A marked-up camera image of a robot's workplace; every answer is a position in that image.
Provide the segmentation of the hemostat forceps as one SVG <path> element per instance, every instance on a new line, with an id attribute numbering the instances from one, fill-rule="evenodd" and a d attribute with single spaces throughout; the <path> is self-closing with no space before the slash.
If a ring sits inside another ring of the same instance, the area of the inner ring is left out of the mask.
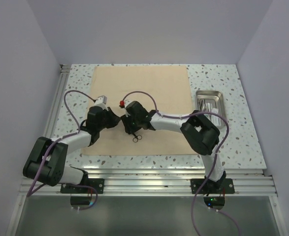
<path id="1" fill-rule="evenodd" d="M 137 134 L 135 134 L 135 133 L 133 133 L 132 135 L 133 135 L 132 141 L 133 141 L 134 143 L 137 143 L 139 140 L 142 139 L 142 136 L 141 136 L 141 135 L 137 135 Z"/>

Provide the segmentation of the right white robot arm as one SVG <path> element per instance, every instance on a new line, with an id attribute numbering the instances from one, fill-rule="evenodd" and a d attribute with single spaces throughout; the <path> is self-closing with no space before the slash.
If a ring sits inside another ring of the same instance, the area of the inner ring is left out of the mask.
<path id="1" fill-rule="evenodd" d="M 192 150 L 201 156 L 208 191 L 217 193 L 223 188 L 226 173 L 219 162 L 220 131 L 205 112 L 195 110 L 182 116 L 162 114 L 156 110 L 148 112 L 139 102 L 129 100 L 120 101 L 119 106 L 125 110 L 121 119 L 128 134 L 135 135 L 140 129 L 182 134 Z"/>

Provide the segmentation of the stainless steel tray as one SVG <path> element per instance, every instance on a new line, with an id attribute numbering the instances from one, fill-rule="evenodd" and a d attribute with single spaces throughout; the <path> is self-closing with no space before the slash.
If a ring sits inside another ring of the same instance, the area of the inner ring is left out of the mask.
<path id="1" fill-rule="evenodd" d="M 196 108 L 199 111 L 212 112 L 226 118 L 224 97 L 217 90 L 197 90 Z"/>

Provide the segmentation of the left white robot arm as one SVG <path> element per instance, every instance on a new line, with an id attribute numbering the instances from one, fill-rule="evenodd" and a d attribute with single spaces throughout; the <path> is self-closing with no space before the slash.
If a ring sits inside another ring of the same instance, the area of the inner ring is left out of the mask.
<path id="1" fill-rule="evenodd" d="M 120 120 L 111 108 L 92 106 L 79 131 L 58 139 L 40 137 L 36 140 L 23 167 L 23 176 L 49 186 L 71 184 L 76 192 L 86 192 L 89 181 L 84 178 L 85 171 L 66 167 L 66 156 L 93 145 L 102 130 L 117 126 Z"/>

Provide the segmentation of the curved tweezers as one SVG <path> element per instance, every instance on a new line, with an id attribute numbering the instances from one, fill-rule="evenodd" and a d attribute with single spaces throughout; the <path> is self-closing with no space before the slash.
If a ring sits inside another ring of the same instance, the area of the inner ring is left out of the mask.
<path id="1" fill-rule="evenodd" d="M 212 111 L 212 104 L 209 99 L 201 99 L 200 100 L 200 111 L 202 112 L 211 112 Z"/>

